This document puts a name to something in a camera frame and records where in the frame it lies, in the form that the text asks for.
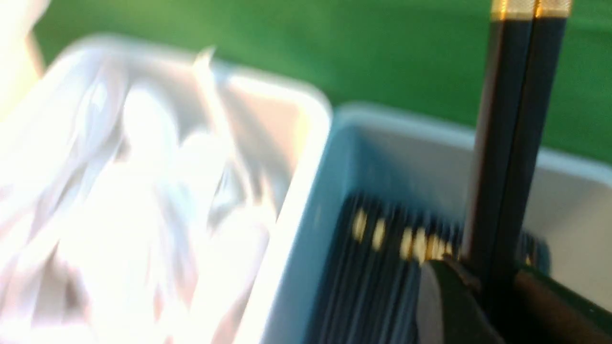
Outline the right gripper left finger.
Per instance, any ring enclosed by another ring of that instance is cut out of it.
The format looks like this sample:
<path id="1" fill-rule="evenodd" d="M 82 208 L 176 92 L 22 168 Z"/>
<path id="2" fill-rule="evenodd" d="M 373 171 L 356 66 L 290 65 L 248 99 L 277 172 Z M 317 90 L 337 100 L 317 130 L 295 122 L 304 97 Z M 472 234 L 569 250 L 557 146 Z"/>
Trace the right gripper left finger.
<path id="1" fill-rule="evenodd" d="M 503 344 L 460 274 L 442 260 L 420 268 L 416 329 L 420 344 Z"/>

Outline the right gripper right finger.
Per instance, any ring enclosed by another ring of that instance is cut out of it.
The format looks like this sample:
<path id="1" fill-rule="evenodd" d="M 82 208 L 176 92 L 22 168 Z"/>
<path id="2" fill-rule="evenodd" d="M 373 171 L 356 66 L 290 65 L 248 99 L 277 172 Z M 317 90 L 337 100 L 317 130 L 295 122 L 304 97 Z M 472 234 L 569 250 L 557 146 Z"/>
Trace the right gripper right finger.
<path id="1" fill-rule="evenodd" d="M 516 344 L 610 344 L 611 312 L 535 270 L 514 276 Z"/>

